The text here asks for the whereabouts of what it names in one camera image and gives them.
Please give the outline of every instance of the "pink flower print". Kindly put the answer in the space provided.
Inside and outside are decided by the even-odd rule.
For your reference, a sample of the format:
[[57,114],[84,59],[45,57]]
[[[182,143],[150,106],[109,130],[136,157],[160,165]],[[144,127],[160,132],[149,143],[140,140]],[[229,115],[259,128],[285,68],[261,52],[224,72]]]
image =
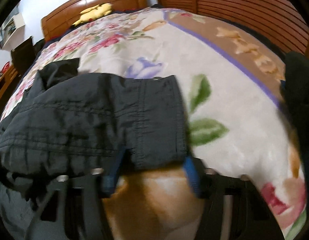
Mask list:
[[96,22],[90,22],[86,24],[86,28],[91,28],[92,26],[94,26],[96,24]]
[[116,28],[118,26],[119,26],[118,24],[114,23],[114,24],[109,25],[108,28],[113,29],[113,28]]
[[56,58],[60,58],[64,55],[70,54],[73,52],[75,49],[80,48],[83,45],[83,42],[75,42],[70,45],[66,45],[63,48],[61,48],[54,56],[53,59],[55,60]]
[[261,195],[267,202],[281,229],[292,225],[305,207],[306,190],[301,178],[288,178],[282,185],[274,187],[266,183],[261,189]]
[[182,13],[182,14],[180,14],[181,16],[187,16],[187,17],[192,17],[192,14],[190,14],[190,13]]
[[16,100],[16,101],[18,101],[20,98],[22,98],[23,92],[24,92],[24,90],[26,89],[26,86],[27,86],[27,83],[26,83],[26,82],[24,82],[24,83],[22,83],[22,84],[20,85],[20,87],[18,88],[18,92],[17,92],[17,94],[16,94],[16,96],[15,96],[15,100]]
[[52,49],[54,49],[54,48],[56,47],[56,45],[57,45],[57,42],[54,42],[54,43],[50,44],[50,45],[47,47],[47,50],[52,50]]
[[123,38],[123,37],[124,36],[121,35],[121,34],[115,34],[115,35],[103,40],[102,42],[100,42],[96,46],[92,47],[89,50],[89,53],[97,52],[100,48],[106,48],[106,47],[109,47],[111,45],[114,45],[114,44],[116,44],[120,41],[120,38]]

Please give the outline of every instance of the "black clothing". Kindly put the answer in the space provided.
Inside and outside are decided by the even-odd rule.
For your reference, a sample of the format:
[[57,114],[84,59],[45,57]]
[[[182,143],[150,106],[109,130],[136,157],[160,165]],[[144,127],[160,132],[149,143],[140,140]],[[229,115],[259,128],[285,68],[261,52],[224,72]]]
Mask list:
[[36,199],[58,175],[109,173],[119,149],[134,169],[182,162],[187,155],[182,98],[174,76],[134,80],[77,76],[79,59],[38,71],[22,101],[0,122],[0,214],[22,239]]
[[309,214],[309,59],[297,52],[285,58],[286,82],[282,93],[288,106],[300,143],[307,187],[307,213]]

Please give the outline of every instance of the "floral bedspread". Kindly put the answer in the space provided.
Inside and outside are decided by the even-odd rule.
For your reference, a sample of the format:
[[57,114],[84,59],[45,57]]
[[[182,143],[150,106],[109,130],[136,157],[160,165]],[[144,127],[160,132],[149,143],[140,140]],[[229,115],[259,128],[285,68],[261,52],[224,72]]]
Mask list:
[[[176,75],[194,154],[223,175],[248,174],[285,238],[300,231],[306,190],[298,139],[279,107],[284,64],[262,43],[235,26],[177,9],[109,15],[42,51],[3,118],[38,69],[75,57],[81,59],[80,73],[135,79]],[[123,176],[117,193],[104,203],[115,239],[134,240],[193,239],[203,208],[178,166]]]

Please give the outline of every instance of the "red object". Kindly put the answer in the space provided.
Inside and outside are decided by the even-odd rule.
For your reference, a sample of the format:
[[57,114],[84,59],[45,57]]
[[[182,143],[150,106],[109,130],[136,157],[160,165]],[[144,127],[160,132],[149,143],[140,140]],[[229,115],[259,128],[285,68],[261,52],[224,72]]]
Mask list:
[[10,67],[10,62],[8,61],[8,62],[4,65],[4,67],[2,68],[1,72],[2,72],[2,73],[5,73],[5,72],[8,70],[9,67]]
[[181,16],[188,16],[188,17],[192,17],[192,14],[190,14],[190,13],[182,13],[182,14],[180,14]]

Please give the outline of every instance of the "wooden headboard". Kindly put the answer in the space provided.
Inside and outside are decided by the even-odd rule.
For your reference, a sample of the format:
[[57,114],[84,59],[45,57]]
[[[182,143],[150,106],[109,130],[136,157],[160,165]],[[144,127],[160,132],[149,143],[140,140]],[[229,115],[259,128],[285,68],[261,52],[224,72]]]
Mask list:
[[70,0],[41,19],[45,40],[62,35],[79,19],[82,10],[107,2],[113,5],[114,10],[147,7],[147,0]]
[[227,19],[247,26],[267,37],[284,52],[306,52],[309,27],[288,0],[158,1],[165,7]]

